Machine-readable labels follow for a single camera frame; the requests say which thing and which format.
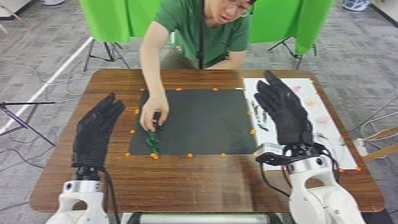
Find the wooden table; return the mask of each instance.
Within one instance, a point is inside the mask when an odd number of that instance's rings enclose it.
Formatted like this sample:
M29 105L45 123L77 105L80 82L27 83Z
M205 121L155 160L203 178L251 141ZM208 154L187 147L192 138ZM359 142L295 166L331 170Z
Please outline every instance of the wooden table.
M281 78L311 78L332 119L347 139L361 171L341 173L363 212L384 209L384 198L370 171L354 148L347 130L315 75L304 71L274 71ZM233 89L244 87L242 77L263 77L263 71L171 70L162 72L167 89ZM130 130L135 126L141 89L146 88L141 70L100 70L64 129L57 149L36 184L30 205L41 212L55 212L62 184L70 180L71 151L77 122L110 92L126 104L119 117L107 156L121 212L288 212L288 198L267 187L253 155L125 156L130 150ZM269 171L270 182L288 191L279 171Z

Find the white paper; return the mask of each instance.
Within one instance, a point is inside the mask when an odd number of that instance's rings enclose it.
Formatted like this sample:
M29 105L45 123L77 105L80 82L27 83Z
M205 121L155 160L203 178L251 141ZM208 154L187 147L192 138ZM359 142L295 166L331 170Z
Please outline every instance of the white paper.
M249 111L253 112L251 120L256 130L258 145L261 145L267 142L277 144L276 123L272 121L269 114L263 112L263 108L260 107L254 98L254 94L258 93L260 80L267 82L265 79L260 78L247 78L244 80L245 99L247 99ZM316 94L313 81L311 79L306 78L290 78L283 79L283 82L290 86L300 98L302 106L308 110L309 121L313 123L315 142L325 145L327 149L331 150L332 157L340 163L340 167L343 169L356 169L357 168L356 160L352 158L348 147L343 144L341 134L322 102L322 98ZM283 154L283 151L276 152L276 149L272 150L272 152L276 154ZM281 167L267 165L267 170L281 170Z

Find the white wall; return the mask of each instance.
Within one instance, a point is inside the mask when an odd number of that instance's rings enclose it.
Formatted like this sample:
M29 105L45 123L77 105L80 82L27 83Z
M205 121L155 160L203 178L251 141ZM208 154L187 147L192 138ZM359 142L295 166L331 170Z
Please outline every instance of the white wall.
M372 3L398 22L398 0L373 0Z
M0 5L4 5L13 12L27 5L32 0L0 0ZM0 17L9 17L7 11L0 8Z

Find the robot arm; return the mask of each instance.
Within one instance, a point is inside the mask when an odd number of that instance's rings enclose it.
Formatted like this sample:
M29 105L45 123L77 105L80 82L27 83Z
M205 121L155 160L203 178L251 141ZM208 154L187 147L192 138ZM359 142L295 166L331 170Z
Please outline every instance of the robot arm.
M256 161L269 165L285 165L290 173L292 195L290 211L299 224L364 224L357 203L348 191L340 186L332 167L325 162L325 147L313 142L313 125L300 99L270 71L267 82L258 83L254 95L263 110L269 112L277 128L277 142L292 156L258 151ZM324 186L306 187L315 178Z
M110 133L125 111L123 102L114 100L110 93L78 122L71 161L77 173L64 183L59 210L46 224L109 224L98 171L105 170ZM86 210L73 210L78 202L86 203Z
M288 157L265 151L258 151L256 161L274 166L285 165L290 173L290 212L297 224L364 224L356 199L336 182L325 157L320 154ZM311 178L320 180L324 186L306 187Z

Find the green backdrop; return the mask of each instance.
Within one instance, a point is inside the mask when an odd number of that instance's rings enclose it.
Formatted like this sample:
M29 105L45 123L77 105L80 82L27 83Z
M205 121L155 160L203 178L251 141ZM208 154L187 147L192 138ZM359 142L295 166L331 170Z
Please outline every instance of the green backdrop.
M144 37L162 0L80 0L93 38L128 42ZM295 53L313 47L332 0L258 0L253 14L251 43L295 37Z

